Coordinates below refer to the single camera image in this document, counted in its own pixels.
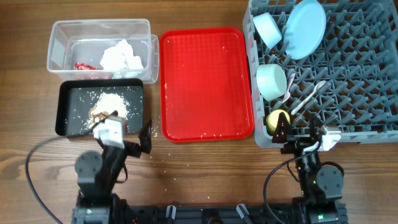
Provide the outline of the food scraps with rice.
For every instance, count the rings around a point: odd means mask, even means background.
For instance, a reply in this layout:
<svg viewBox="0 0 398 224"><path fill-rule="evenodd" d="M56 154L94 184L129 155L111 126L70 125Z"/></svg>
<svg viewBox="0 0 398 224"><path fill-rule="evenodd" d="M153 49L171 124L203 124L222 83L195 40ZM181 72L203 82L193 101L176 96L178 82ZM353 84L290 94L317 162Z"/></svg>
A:
<svg viewBox="0 0 398 224"><path fill-rule="evenodd" d="M88 110L85 126L91 130L95 124L115 111L118 112L118 117L128 120L128 106L129 102L123 96L116 93L102 93L94 106Z"/></svg>

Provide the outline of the red snack wrapper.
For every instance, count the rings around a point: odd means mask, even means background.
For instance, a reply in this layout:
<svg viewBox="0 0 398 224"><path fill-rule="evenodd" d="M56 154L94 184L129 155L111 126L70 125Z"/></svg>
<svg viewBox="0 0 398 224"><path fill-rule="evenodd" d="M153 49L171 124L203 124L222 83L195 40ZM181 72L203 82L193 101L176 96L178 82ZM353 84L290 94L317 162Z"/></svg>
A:
<svg viewBox="0 0 398 224"><path fill-rule="evenodd" d="M88 65L86 63L76 62L73 66L74 70L82 70L77 72L75 79L77 80L96 80L96 79L110 79L111 75L104 72L91 72L92 70L99 70L100 68Z"/></svg>

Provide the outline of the light blue plate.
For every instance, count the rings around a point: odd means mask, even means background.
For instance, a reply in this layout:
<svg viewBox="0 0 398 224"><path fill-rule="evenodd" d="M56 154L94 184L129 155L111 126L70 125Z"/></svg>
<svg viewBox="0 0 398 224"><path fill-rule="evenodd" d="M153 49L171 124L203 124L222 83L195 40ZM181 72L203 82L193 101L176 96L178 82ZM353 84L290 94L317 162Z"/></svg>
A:
<svg viewBox="0 0 398 224"><path fill-rule="evenodd" d="M312 54L323 39L326 13L316 0L304 0L296 5L286 23L285 50L291 59L300 60Z"/></svg>

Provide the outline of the white plastic fork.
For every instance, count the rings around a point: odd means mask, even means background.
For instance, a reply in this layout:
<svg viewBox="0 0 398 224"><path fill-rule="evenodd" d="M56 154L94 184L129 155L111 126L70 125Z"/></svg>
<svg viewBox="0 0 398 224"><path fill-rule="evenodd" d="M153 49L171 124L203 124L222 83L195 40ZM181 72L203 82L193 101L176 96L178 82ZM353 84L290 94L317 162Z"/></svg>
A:
<svg viewBox="0 0 398 224"><path fill-rule="evenodd" d="M287 89L286 89L286 92L284 94L284 98L282 100L282 103L285 103L290 98L290 96L291 96L290 87L292 86L292 84L294 82L294 79L295 79L295 73L291 74L291 76L288 79Z"/></svg>

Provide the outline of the light blue small bowl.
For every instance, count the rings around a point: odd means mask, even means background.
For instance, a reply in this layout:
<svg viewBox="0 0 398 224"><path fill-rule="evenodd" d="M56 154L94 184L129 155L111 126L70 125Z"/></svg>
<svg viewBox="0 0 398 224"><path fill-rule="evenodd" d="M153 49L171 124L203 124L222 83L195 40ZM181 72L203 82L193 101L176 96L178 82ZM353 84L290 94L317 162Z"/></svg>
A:
<svg viewBox="0 0 398 224"><path fill-rule="evenodd" d="M275 47L282 40L282 34L268 12L253 17L253 22L259 36L268 48Z"/></svg>

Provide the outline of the green bowl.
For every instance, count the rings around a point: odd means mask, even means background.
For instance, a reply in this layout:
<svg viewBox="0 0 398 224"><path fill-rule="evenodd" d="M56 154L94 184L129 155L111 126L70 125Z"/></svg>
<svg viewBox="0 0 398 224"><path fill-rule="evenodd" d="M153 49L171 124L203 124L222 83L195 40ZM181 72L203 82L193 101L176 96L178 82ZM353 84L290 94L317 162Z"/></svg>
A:
<svg viewBox="0 0 398 224"><path fill-rule="evenodd" d="M277 64L260 65L257 69L256 81L259 92L266 101L279 98L287 90L285 72Z"/></svg>

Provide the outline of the white plastic spoon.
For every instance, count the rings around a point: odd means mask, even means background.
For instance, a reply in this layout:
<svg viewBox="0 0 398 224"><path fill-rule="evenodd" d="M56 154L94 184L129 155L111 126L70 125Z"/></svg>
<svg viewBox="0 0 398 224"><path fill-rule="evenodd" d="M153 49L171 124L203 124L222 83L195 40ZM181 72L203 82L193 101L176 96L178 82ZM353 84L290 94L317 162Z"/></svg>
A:
<svg viewBox="0 0 398 224"><path fill-rule="evenodd" d="M313 91L311 92L311 94L309 94L306 99L302 100L292 111L291 111L291 115L295 115L310 99L311 97L322 87L324 86L326 83L326 81L320 81L319 83L317 83L313 89Z"/></svg>

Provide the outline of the white paper napkin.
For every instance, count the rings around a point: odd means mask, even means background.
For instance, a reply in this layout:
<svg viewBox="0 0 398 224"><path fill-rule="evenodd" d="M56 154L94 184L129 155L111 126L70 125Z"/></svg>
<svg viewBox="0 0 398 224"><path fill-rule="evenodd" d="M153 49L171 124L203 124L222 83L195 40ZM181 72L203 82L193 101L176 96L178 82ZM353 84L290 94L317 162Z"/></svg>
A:
<svg viewBox="0 0 398 224"><path fill-rule="evenodd" d="M125 39L106 49L99 64L104 70L115 71L112 79L134 78L144 69L140 56L134 55L132 46Z"/></svg>

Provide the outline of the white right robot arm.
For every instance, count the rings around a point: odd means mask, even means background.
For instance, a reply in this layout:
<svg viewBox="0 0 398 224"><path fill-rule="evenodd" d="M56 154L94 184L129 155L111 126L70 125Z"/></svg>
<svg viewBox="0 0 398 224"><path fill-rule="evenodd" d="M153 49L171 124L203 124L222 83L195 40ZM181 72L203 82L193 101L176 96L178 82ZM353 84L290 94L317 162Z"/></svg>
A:
<svg viewBox="0 0 398 224"><path fill-rule="evenodd" d="M283 144L282 154L294 157L276 166L266 177L263 188L264 208L276 223L348 223L346 205L339 203L343 197L344 169L332 161L321 162L320 152L329 151L341 139L341 130L323 124L312 114L310 134L294 136L285 113L277 114L273 143ZM295 180L300 184L301 197L292 199L289 217L282 218L267 199L267 186L271 177L283 166L294 162Z"/></svg>

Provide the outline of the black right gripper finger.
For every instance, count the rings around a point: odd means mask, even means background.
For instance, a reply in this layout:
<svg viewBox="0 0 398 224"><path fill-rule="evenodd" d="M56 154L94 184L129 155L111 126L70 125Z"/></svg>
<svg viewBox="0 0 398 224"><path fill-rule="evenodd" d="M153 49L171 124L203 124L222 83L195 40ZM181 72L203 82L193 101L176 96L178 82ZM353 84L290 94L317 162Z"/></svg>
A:
<svg viewBox="0 0 398 224"><path fill-rule="evenodd" d="M317 137L317 130L323 126L323 122L319 119L316 113L310 115L310 136Z"/></svg>
<svg viewBox="0 0 398 224"><path fill-rule="evenodd" d="M277 126L272 137L272 143L283 144L288 141L288 135L291 133L290 123L285 113L279 113Z"/></svg>

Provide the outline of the yellow plastic cup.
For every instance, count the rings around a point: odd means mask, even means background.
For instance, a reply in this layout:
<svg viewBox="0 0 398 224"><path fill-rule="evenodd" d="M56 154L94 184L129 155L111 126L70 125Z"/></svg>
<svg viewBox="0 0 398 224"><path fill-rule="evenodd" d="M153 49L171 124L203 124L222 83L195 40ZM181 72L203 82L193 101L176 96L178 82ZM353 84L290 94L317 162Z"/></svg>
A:
<svg viewBox="0 0 398 224"><path fill-rule="evenodd" d="M270 134L271 136L274 134L274 131L277 127L279 115L281 113L285 114L287 121L290 123L290 116L289 116L288 112L286 112L284 110L275 110L275 111L271 112L266 118L267 133Z"/></svg>

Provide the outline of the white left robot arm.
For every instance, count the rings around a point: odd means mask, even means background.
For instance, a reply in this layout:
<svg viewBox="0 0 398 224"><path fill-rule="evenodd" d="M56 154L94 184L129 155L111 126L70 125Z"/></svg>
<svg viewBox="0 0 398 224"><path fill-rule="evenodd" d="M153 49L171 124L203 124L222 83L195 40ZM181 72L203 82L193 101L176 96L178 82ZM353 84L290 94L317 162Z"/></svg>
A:
<svg viewBox="0 0 398 224"><path fill-rule="evenodd" d="M103 149L83 153L75 162L80 188L75 208L72 210L72 223L137 223L125 199L112 193L120 172L127 172L125 164L128 156L139 158L144 152L149 154L152 121L149 120L139 131L139 142L124 140L127 121L114 111L92 128L93 136Z"/></svg>

